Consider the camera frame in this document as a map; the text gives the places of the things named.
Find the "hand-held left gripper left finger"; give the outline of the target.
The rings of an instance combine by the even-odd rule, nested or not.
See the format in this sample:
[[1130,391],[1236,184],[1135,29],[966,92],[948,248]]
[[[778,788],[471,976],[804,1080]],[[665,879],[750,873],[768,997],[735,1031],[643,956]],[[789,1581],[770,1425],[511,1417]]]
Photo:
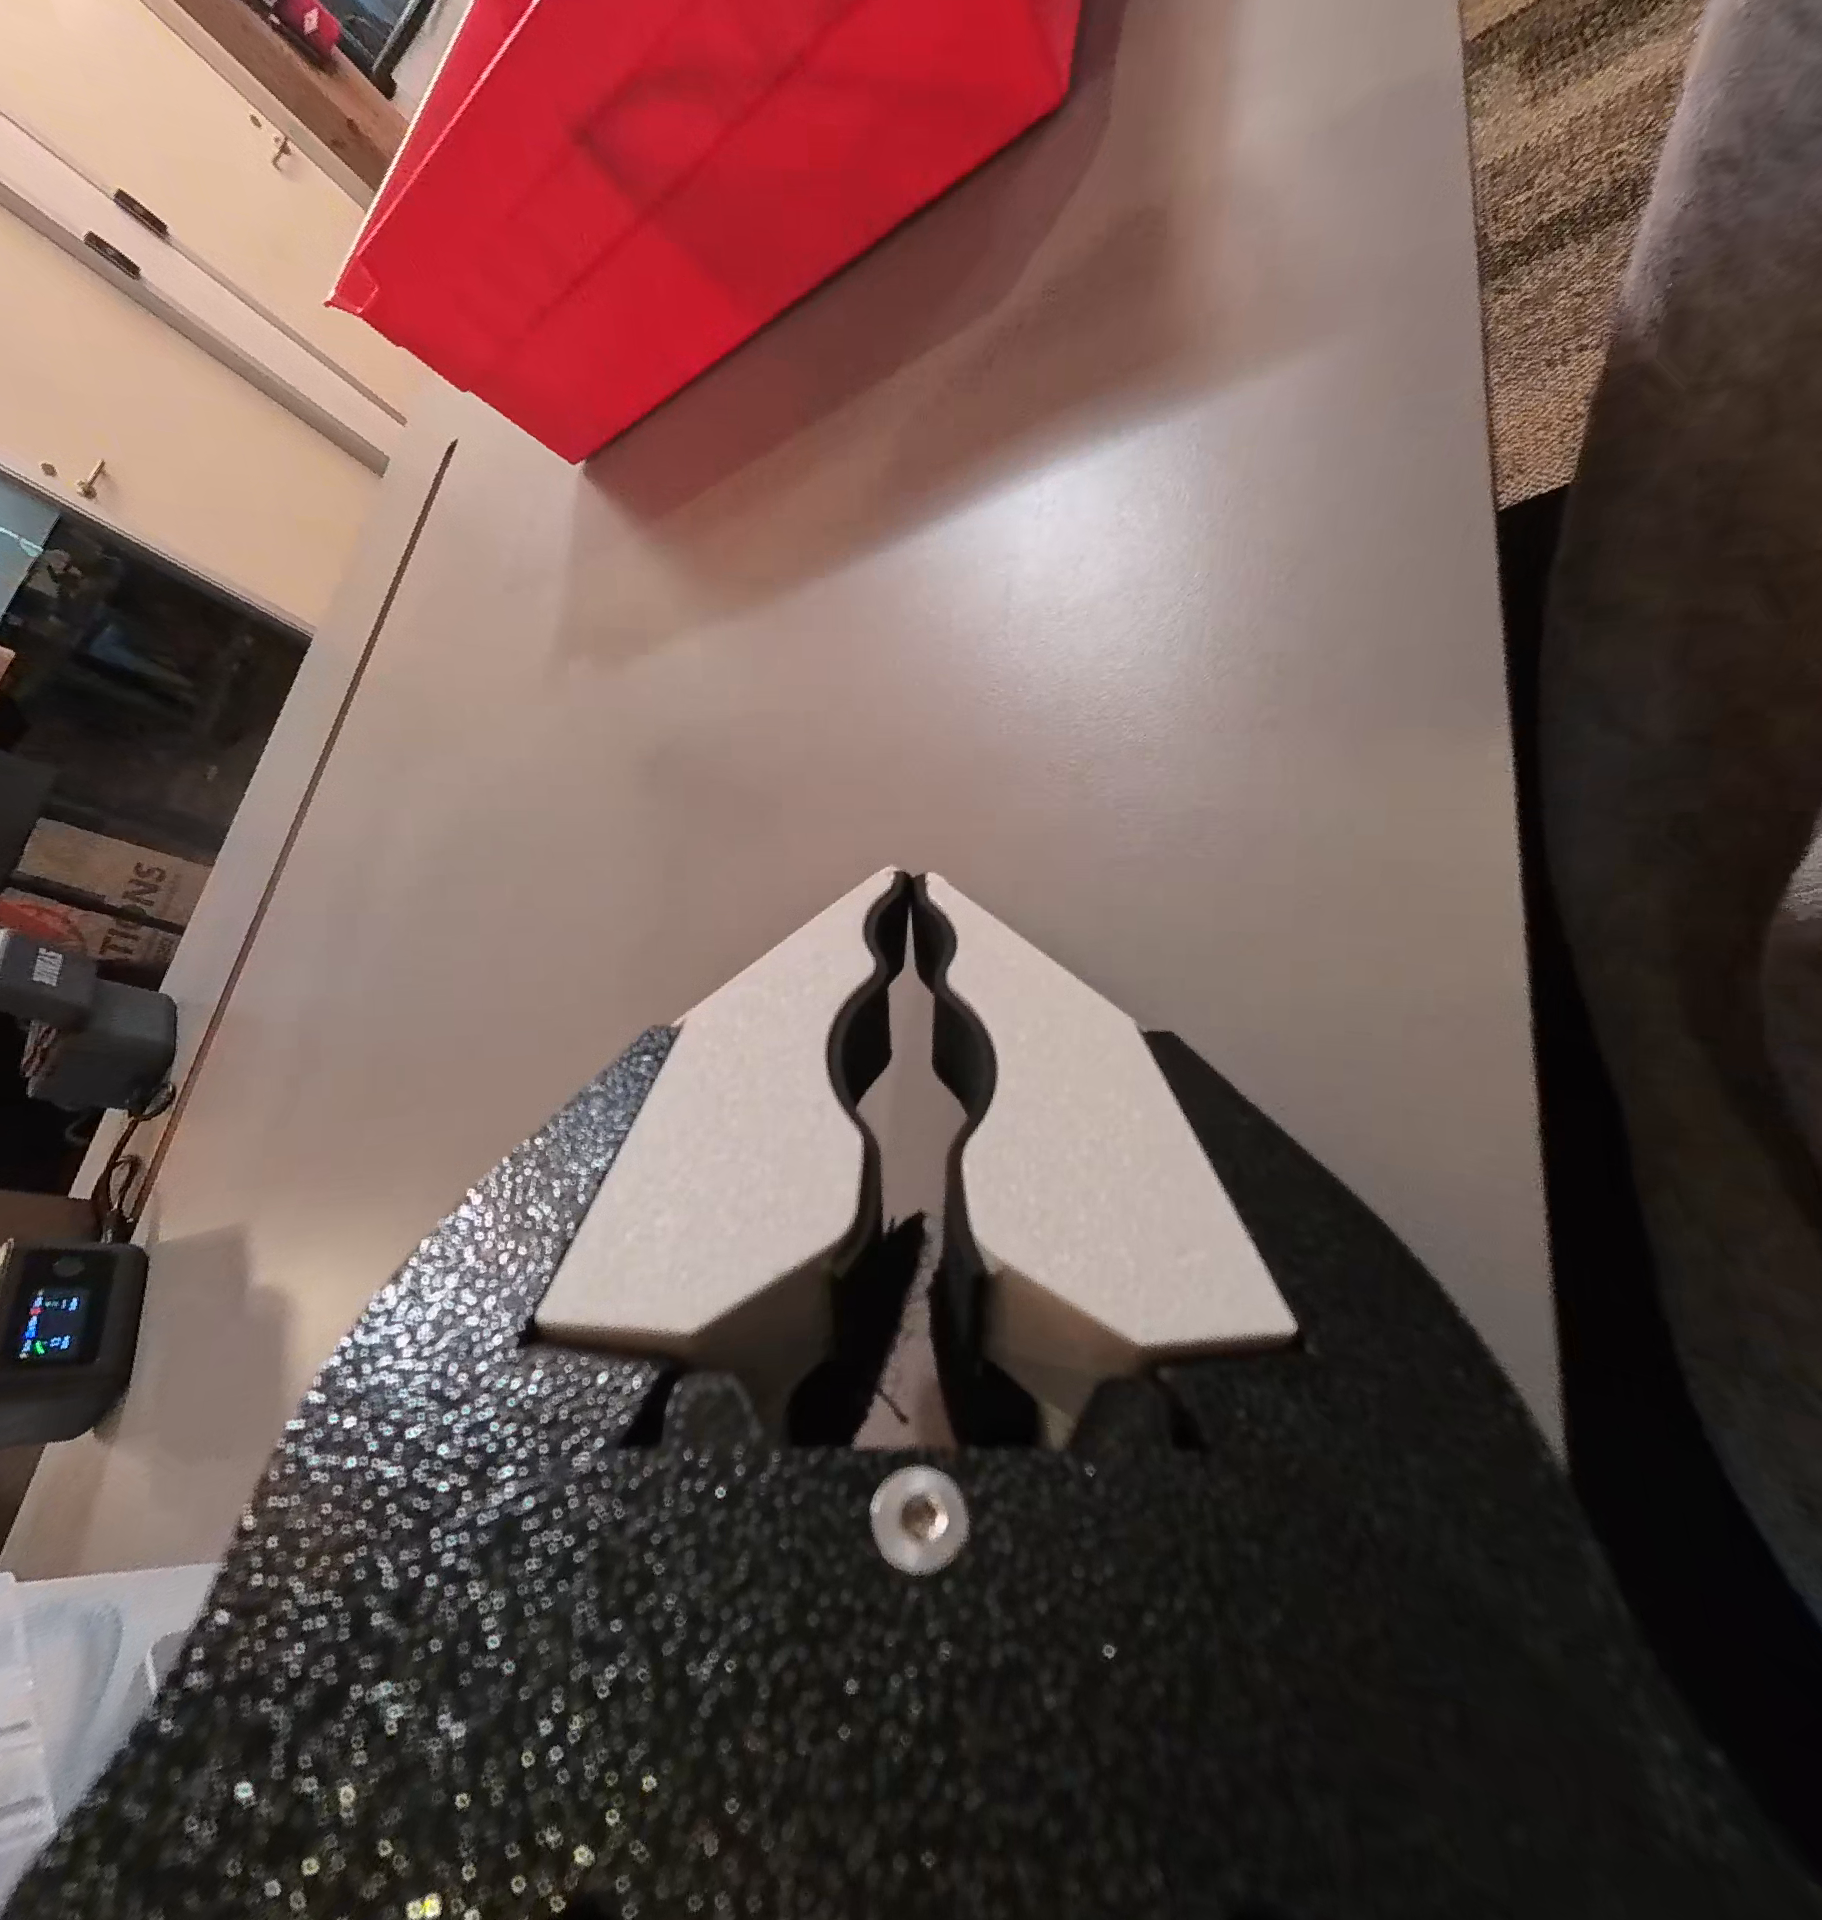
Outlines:
[[737,1377],[766,1419],[860,1419],[915,1248],[858,1112],[891,1061],[915,882],[860,879],[690,1008],[534,1319]]

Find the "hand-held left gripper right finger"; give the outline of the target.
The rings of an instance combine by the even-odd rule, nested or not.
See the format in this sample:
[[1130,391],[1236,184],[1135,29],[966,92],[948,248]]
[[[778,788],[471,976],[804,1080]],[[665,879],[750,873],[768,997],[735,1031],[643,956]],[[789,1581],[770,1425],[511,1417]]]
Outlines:
[[933,1280],[952,1432],[1075,1432],[1105,1383],[1296,1344],[1145,1031],[946,878],[911,929],[963,1112]]

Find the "clear plastic bin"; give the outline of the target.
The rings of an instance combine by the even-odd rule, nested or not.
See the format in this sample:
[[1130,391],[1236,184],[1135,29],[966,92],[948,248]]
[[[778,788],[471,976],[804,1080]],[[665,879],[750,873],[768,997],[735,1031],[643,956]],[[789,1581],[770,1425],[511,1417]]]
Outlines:
[[0,1909],[154,1704],[214,1577],[0,1573]]

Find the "red plastic bin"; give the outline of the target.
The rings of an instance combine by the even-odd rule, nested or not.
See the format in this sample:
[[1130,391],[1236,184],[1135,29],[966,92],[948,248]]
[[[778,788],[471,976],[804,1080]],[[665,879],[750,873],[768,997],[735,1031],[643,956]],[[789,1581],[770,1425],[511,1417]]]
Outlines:
[[1080,5],[471,5],[327,308],[585,462],[1054,116]]

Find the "dark grey power adapter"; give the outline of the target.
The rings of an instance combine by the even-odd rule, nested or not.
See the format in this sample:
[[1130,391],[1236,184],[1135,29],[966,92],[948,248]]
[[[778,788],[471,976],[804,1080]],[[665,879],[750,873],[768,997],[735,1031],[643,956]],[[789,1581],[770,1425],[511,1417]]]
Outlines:
[[85,951],[0,927],[0,1012],[26,1030],[18,1076],[66,1116],[154,1116],[172,1087],[176,1004],[112,981]]

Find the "brown cardboard box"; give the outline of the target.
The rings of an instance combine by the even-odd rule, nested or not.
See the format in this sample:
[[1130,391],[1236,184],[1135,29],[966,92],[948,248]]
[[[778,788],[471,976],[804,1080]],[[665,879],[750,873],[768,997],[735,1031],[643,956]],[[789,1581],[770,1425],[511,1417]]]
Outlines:
[[160,984],[211,863],[40,817],[0,891],[0,927],[82,951],[113,979]]

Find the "black power bank with display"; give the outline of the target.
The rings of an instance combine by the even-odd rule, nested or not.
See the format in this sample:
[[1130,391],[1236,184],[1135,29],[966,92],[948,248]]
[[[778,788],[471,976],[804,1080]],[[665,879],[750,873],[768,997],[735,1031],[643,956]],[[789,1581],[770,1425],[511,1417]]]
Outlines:
[[0,1451],[68,1445],[124,1401],[144,1283],[130,1242],[0,1244]]

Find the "person's grey printed sweatshirt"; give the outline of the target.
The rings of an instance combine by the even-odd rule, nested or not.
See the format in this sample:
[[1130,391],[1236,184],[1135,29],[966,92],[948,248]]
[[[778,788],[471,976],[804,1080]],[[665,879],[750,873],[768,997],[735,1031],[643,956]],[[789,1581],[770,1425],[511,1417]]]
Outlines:
[[1539,700],[1554,908],[1671,1341],[1822,1626],[1822,5],[1706,5]]

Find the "cream wall cabinet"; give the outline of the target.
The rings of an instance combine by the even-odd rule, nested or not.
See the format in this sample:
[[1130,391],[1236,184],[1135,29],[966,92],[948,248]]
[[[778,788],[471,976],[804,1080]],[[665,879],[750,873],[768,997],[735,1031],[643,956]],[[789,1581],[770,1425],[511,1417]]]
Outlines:
[[0,312],[139,394],[201,377],[383,472],[421,365],[327,305],[365,201],[164,5],[0,5]]

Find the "wooden wall ledge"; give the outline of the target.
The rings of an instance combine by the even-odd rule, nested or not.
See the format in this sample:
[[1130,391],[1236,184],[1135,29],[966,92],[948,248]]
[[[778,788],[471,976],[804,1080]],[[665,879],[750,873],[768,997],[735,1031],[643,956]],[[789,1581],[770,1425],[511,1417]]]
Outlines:
[[167,5],[167,16],[172,24],[201,29],[340,157],[375,156],[391,160],[396,156],[408,126],[407,111],[346,54],[320,61],[272,23],[263,5]]

